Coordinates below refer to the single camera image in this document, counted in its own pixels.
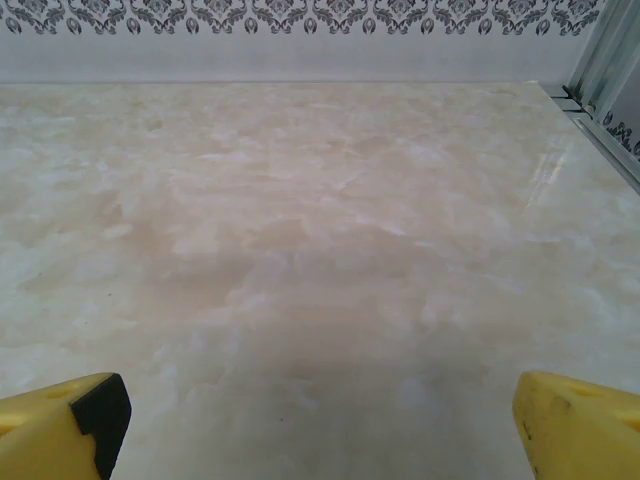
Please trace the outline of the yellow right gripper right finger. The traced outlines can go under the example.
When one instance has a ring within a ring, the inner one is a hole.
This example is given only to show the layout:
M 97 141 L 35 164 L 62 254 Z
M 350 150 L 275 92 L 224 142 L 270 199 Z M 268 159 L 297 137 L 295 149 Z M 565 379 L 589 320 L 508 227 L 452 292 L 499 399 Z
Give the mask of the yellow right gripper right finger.
M 535 480 L 640 480 L 640 395 L 531 371 L 512 411 Z

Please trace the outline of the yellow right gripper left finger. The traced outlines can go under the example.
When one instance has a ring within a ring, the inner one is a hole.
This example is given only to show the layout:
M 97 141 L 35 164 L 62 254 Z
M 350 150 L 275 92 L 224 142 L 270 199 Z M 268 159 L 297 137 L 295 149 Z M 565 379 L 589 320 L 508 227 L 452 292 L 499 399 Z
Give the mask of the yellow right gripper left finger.
M 0 399 L 0 480 L 110 480 L 131 413 L 112 372 Z

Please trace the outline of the aluminium frame post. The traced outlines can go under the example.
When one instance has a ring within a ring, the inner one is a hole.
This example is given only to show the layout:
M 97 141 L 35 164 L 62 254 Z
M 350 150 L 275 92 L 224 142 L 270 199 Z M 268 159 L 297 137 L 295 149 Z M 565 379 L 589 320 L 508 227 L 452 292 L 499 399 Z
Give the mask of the aluminium frame post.
M 602 121 L 640 62 L 640 0 L 607 0 L 566 87 Z

